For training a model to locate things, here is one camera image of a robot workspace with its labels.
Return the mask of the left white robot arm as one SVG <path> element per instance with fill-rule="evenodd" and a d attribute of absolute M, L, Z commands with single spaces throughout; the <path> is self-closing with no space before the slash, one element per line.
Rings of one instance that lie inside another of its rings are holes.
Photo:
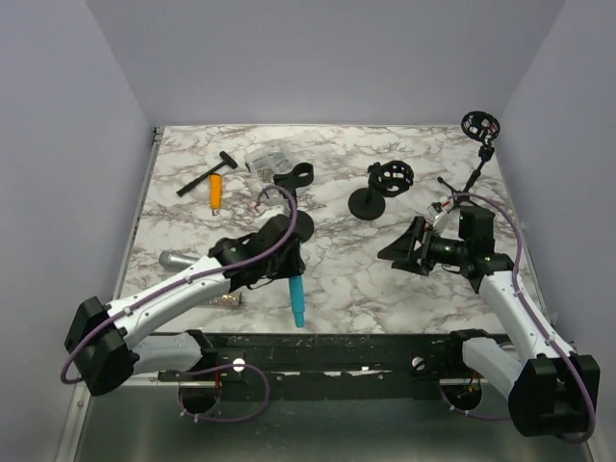
<path fill-rule="evenodd" d="M 314 222 L 300 212 L 296 218 L 277 215 L 257 232 L 219 240 L 208 254 L 169 279 L 136 295 L 103 303 L 93 296 L 77 308 L 64 340 L 68 365 L 77 382 L 104 396 L 131 376 L 179 371 L 193 380 L 206 378 L 214 366 L 212 354 L 192 333 L 155 339 L 164 324 L 213 298 L 255 288 L 266 279 L 289 280 L 296 326 L 304 324 L 305 271 L 300 247 L 314 233 Z"/>

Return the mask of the glitter handle microphone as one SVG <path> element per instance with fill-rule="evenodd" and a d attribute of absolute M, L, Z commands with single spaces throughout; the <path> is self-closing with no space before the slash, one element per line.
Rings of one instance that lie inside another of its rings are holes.
<path fill-rule="evenodd" d="M 243 297 L 241 294 L 222 295 L 212 298 L 202 303 L 205 308 L 229 308 L 235 309 L 242 306 Z"/>

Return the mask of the tall grey microphone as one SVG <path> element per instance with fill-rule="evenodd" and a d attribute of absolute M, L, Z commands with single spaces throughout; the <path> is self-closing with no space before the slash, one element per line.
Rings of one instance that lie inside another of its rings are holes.
<path fill-rule="evenodd" d="M 162 267 L 168 270 L 184 270 L 198 260 L 198 257 L 167 250 L 160 253 L 158 262 Z"/>

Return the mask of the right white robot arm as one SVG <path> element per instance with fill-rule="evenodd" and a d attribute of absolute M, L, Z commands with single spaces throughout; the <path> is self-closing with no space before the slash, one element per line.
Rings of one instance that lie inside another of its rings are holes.
<path fill-rule="evenodd" d="M 577 354 L 527 298 L 518 262 L 495 250 L 494 218 L 486 208 L 463 207 L 458 237 L 448 239 L 435 224 L 416 217 L 377 256 L 396 270 L 422 276 L 437 265 L 458 268 L 497 315 L 517 354 L 485 334 L 468 334 L 444 351 L 445 370 L 486 378 L 506 398 L 512 423 L 526 437 L 587 439 L 596 424 L 599 365 Z"/>

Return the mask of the black round-base mic stand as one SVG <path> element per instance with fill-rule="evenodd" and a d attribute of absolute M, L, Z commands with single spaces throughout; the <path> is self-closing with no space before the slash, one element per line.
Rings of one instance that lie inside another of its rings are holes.
<path fill-rule="evenodd" d="M 308 187 L 313 181 L 314 167 L 310 163 L 299 163 L 290 172 L 279 173 L 273 176 L 273 183 L 288 191 L 293 196 L 295 202 L 298 202 L 297 190 Z M 295 232 L 300 240 L 306 243 L 313 236 L 314 231 L 315 225 L 312 218 L 306 212 L 298 210 Z"/>

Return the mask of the blue microphone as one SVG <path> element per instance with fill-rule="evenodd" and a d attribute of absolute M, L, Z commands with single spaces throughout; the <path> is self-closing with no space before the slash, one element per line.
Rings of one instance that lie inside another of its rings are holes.
<path fill-rule="evenodd" d="M 297 328 L 303 328 L 305 324 L 305 297 L 303 278 L 301 275 L 291 277 L 289 280 L 289 293 L 291 310 L 294 323 Z"/>

